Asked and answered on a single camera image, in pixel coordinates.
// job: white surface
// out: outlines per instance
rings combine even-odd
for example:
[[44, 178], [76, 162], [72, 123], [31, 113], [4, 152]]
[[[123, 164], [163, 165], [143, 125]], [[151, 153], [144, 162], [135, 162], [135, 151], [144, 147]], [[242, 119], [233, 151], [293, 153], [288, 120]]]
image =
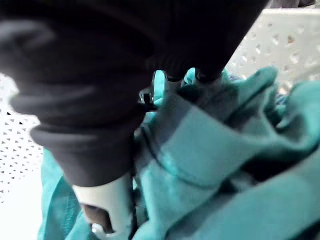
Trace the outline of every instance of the white surface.
[[6, 201], [0, 204], [0, 239], [36, 240], [42, 221], [40, 171], [33, 171], [12, 186]]
[[243, 78], [267, 65], [278, 68], [280, 91], [320, 80], [320, 9], [265, 9], [226, 68]]

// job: teal fabric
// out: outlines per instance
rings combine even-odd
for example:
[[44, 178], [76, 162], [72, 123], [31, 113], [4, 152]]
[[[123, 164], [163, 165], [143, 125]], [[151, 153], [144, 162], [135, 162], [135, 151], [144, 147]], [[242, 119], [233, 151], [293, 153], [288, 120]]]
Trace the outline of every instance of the teal fabric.
[[77, 198], [48, 150], [43, 152], [42, 224], [37, 240], [97, 240]]
[[[224, 71], [210, 87], [162, 99], [164, 75], [156, 73], [161, 107], [136, 135], [142, 147], [137, 183], [148, 221], [135, 240], [287, 240], [320, 220], [320, 81], [297, 85], [279, 105], [276, 76], [267, 67], [233, 81]], [[191, 69], [185, 82], [193, 81]], [[192, 104], [201, 91], [210, 98]], [[294, 167], [240, 192], [221, 192], [245, 163], [261, 161]], [[38, 239], [95, 239], [48, 151], [42, 183]]]

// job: black sleeve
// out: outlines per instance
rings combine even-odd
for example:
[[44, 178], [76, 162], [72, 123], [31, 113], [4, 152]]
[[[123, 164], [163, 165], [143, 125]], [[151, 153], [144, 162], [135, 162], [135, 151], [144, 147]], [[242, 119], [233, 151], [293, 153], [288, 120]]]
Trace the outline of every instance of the black sleeve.
[[0, 72], [19, 89], [12, 106], [39, 118], [32, 138], [52, 151], [71, 184], [117, 179], [131, 167], [133, 132], [144, 117], [137, 100], [152, 81], [144, 67], [149, 38], [77, 5], [13, 2], [0, 13]]
[[219, 74], [267, 1], [0, 0], [0, 72], [68, 181], [106, 184], [132, 165], [153, 71]]

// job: white plastic basket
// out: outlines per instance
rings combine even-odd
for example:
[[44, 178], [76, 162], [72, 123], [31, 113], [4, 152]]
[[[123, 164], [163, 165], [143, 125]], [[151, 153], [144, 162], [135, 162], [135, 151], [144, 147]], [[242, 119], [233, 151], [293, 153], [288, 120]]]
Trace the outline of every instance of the white plastic basket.
[[[226, 68], [243, 78], [273, 64], [279, 68], [280, 91], [293, 83], [320, 78], [320, 9], [266, 9], [233, 54]], [[9, 97], [13, 81], [0, 75], [0, 203], [12, 183], [39, 169], [42, 148], [31, 141], [34, 116], [15, 113]]]
[[268, 65], [278, 68], [284, 94], [296, 82], [320, 80], [320, 9], [265, 9], [226, 68], [247, 78]]

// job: perforated plastic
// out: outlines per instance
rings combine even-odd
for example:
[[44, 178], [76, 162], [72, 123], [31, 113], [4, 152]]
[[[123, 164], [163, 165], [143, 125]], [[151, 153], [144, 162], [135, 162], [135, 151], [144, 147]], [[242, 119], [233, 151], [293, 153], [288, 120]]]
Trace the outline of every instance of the perforated plastic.
[[13, 80], [0, 74], [0, 203], [12, 183], [39, 168], [42, 159], [42, 148], [29, 137], [38, 119], [18, 114], [9, 105], [16, 92]]
[[[246, 78], [270, 64], [279, 68], [283, 93], [294, 82], [320, 79], [319, 9], [264, 10], [226, 68]], [[0, 74], [0, 203], [12, 183], [37, 170], [42, 159], [42, 148], [29, 137], [37, 118], [15, 113], [8, 104], [16, 92], [12, 80]]]
[[265, 9], [242, 40], [226, 68], [247, 78], [274, 65], [279, 90], [320, 80], [320, 9]]

